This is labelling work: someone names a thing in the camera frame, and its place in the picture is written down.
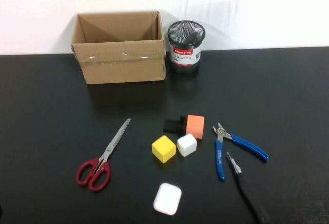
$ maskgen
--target yellow cube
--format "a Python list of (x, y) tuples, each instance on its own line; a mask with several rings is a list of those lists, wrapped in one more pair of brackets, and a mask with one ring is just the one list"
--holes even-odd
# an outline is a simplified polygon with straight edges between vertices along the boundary
[(176, 154), (176, 145), (166, 135), (163, 135), (152, 143), (152, 153), (162, 163), (165, 163)]

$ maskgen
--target white cube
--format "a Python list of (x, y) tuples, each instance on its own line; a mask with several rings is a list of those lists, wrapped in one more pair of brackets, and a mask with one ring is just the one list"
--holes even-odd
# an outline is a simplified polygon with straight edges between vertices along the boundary
[(192, 134), (187, 134), (177, 141), (177, 148), (179, 152), (185, 157), (196, 151), (197, 141)]

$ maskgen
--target orange block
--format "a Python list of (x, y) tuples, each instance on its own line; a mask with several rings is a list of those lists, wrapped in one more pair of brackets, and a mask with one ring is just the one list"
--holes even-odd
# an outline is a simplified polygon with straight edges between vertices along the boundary
[(202, 138), (204, 133), (205, 117), (187, 115), (186, 134), (191, 133), (195, 138)]

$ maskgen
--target foam block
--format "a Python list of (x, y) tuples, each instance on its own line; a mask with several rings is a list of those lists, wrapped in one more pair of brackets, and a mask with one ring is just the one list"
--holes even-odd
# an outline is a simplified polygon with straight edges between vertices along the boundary
[(197, 141), (190, 133), (177, 140), (177, 148), (184, 157), (196, 151), (196, 147)]
[(205, 117), (199, 115), (188, 115), (186, 122), (186, 134), (191, 133), (195, 138), (202, 138), (204, 133)]
[(174, 215), (181, 198), (181, 189), (177, 186), (163, 183), (156, 194), (153, 207), (156, 211)]
[(165, 135), (152, 143), (152, 153), (165, 163), (176, 154), (176, 145)]

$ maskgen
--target screwdriver tip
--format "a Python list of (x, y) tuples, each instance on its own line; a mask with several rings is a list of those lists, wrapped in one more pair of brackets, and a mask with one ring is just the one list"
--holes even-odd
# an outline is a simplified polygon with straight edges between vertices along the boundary
[(230, 158), (230, 160), (232, 160), (232, 157), (231, 157), (230, 153), (227, 153), (227, 155)]

